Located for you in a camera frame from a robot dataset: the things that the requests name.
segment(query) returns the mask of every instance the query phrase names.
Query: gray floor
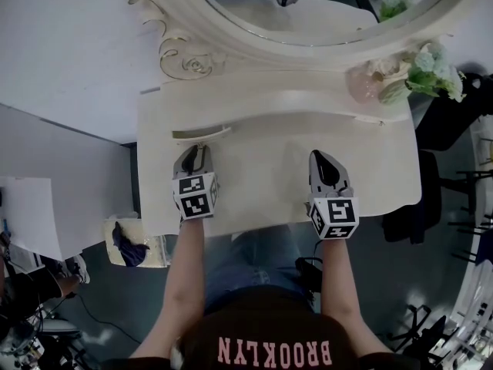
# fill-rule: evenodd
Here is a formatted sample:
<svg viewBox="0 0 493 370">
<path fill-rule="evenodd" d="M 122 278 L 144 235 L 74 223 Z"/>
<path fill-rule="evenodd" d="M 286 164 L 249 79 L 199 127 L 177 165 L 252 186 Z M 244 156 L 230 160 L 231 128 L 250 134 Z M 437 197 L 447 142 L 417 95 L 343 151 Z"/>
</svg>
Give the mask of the gray floor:
<svg viewBox="0 0 493 370">
<path fill-rule="evenodd" d="M 456 170 L 474 166 L 469 133 L 447 152 L 437 153 L 442 177 L 454 177 Z M 357 283 L 361 310 L 375 333 L 384 336 L 396 331 L 404 320 L 406 304 L 426 304 L 434 309 L 432 318 L 450 312 L 461 286 L 466 263 L 450 256 L 458 248 L 469 248 L 471 237 L 456 233 L 450 220 L 467 220 L 458 211 L 467 203 L 465 195 L 442 190 L 442 221 L 430 229 L 426 242 L 384 241 L 381 219 L 364 218 L 349 240 L 351 262 Z M 309 224 L 292 227 L 303 256 L 311 256 L 317 238 Z M 228 239 L 214 242 L 216 251 L 226 248 Z M 94 316 L 111 321 L 141 340 L 158 314 L 166 270 L 130 269 L 109 263 L 104 244 L 84 251 L 91 283 L 79 293 Z M 67 300 L 60 314 L 86 332 L 88 350 L 99 360 L 126 357 L 136 347 L 119 331 L 94 322 L 78 298 Z"/>
</svg>

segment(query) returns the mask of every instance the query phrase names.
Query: person's left arm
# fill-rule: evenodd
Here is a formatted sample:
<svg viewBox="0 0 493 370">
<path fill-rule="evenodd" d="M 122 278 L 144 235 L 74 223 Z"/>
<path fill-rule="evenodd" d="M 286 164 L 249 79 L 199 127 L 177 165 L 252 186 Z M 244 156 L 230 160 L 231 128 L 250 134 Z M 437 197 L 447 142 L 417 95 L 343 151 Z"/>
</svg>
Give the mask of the person's left arm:
<svg viewBox="0 0 493 370">
<path fill-rule="evenodd" d="M 169 358 L 177 338 L 202 318 L 205 303 L 203 252 L 202 219 L 186 220 L 173 252 L 163 309 L 131 358 Z"/>
</svg>

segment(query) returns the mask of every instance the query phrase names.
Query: person's right arm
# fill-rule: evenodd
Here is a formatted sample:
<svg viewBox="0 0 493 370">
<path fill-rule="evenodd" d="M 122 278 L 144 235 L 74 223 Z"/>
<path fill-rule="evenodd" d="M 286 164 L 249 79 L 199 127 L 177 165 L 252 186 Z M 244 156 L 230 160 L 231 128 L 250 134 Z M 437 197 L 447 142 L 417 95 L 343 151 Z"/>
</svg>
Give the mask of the person's right arm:
<svg viewBox="0 0 493 370">
<path fill-rule="evenodd" d="M 322 314 L 335 319 L 344 327 L 359 358 L 377 352 L 391 352 L 361 317 L 346 241 L 326 240 L 322 248 Z"/>
</svg>

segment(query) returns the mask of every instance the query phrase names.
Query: vanity table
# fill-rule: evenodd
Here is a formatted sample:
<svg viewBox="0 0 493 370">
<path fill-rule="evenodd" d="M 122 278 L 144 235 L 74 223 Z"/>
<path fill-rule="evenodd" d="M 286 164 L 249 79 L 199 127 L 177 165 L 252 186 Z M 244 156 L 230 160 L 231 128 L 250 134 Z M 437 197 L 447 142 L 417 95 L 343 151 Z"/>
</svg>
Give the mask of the vanity table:
<svg viewBox="0 0 493 370">
<path fill-rule="evenodd" d="M 440 35 L 474 0 L 424 0 L 379 25 L 370 12 L 340 7 L 354 20 L 336 23 L 342 17 L 327 12 L 336 30 L 325 36 L 320 26 L 311 32 L 300 20 L 304 6 L 320 2 L 299 1 L 288 18 L 271 0 L 127 1 L 141 6 L 144 22 L 163 30 L 157 50 L 167 80 L 143 92 L 139 103 L 147 234 L 178 233 L 173 164 L 202 138 L 212 140 L 207 145 L 220 183 L 206 236 L 308 220 L 304 202 L 314 149 L 347 168 L 362 217 L 421 199 L 407 101 L 358 104 L 347 91 L 345 71 Z M 264 5 L 268 14 L 258 18 Z M 276 12 L 284 22 L 272 23 Z"/>
</svg>

